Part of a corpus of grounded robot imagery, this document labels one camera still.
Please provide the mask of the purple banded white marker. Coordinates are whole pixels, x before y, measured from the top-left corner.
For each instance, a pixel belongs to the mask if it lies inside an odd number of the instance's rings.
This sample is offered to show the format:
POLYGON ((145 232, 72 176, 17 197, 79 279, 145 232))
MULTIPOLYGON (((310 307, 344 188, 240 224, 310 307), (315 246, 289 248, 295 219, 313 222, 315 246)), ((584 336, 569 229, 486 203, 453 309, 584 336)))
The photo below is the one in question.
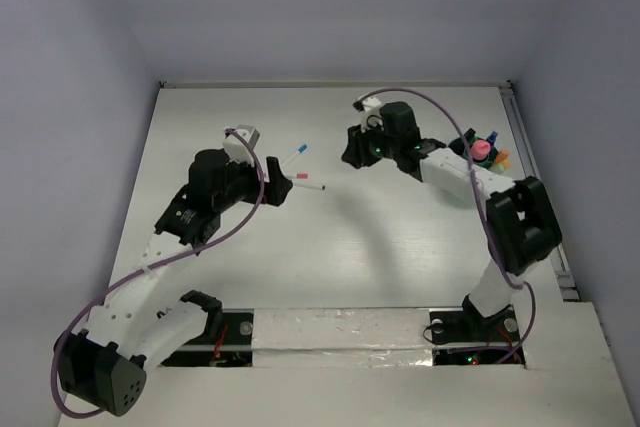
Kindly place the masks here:
POLYGON ((324 184, 294 182, 293 186, 296 187, 296 188, 304 188, 304 189, 315 190, 315 191, 325 191, 326 190, 326 186, 324 184))

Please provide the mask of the blue capped white marker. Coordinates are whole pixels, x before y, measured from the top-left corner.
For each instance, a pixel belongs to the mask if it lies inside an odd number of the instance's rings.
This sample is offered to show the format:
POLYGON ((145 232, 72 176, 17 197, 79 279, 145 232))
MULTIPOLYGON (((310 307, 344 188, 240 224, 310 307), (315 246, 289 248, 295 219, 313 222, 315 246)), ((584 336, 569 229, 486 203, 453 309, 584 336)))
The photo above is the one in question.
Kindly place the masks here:
POLYGON ((307 150, 307 145, 300 145, 292 154, 290 154, 285 160, 281 162, 282 166, 290 165, 294 162, 301 154, 303 154, 307 150))

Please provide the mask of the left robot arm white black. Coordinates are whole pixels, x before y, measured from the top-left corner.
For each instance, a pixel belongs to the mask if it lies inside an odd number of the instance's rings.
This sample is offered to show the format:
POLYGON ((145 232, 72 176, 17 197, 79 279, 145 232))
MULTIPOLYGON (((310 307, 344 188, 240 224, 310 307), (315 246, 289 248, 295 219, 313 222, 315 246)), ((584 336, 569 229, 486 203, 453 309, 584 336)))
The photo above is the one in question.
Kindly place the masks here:
POLYGON ((241 160, 223 149, 196 153, 186 184, 154 225, 141 265, 84 307, 56 340, 50 388, 61 413, 121 417, 139 400, 149 372, 180 346, 217 339, 221 301, 178 280, 190 257, 230 239, 252 217, 218 236, 224 212, 241 202, 253 211, 278 207, 292 187, 275 157, 260 163, 252 151, 241 160))

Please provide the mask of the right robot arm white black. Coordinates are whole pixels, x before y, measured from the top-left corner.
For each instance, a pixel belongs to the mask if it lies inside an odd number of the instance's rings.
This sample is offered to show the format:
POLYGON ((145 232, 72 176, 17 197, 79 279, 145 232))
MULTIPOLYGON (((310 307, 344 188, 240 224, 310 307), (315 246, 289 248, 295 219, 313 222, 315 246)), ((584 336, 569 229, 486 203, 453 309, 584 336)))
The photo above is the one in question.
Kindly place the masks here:
POLYGON ((347 131, 343 162, 356 169, 390 159, 403 173, 437 187, 480 210, 490 261, 463 301, 462 331, 482 339, 497 325, 530 268, 561 243, 562 233, 544 184, 536 177, 513 180, 462 154, 468 141, 445 144, 422 137, 405 102, 377 98, 355 104, 361 115, 347 131))

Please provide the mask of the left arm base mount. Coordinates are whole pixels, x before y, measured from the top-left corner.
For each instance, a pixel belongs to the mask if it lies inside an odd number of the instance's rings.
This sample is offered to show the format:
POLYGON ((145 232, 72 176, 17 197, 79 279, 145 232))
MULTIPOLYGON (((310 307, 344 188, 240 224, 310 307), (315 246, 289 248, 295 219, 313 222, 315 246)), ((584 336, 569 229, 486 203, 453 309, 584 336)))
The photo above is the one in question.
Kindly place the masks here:
POLYGON ((162 362, 164 367, 251 367, 253 364, 254 311, 224 309, 222 303, 200 291, 182 300, 207 313, 204 327, 193 339, 162 362))

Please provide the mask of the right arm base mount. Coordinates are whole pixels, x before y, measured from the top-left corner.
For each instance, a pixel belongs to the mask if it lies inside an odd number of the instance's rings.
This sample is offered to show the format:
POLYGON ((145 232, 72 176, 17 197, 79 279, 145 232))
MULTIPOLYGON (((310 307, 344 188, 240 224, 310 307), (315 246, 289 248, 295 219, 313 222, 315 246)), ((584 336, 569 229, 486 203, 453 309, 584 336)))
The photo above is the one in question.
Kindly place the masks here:
POLYGON ((432 347, 435 366, 525 363, 519 324, 511 305, 488 318, 467 300, 459 308, 430 310, 422 336, 432 347))

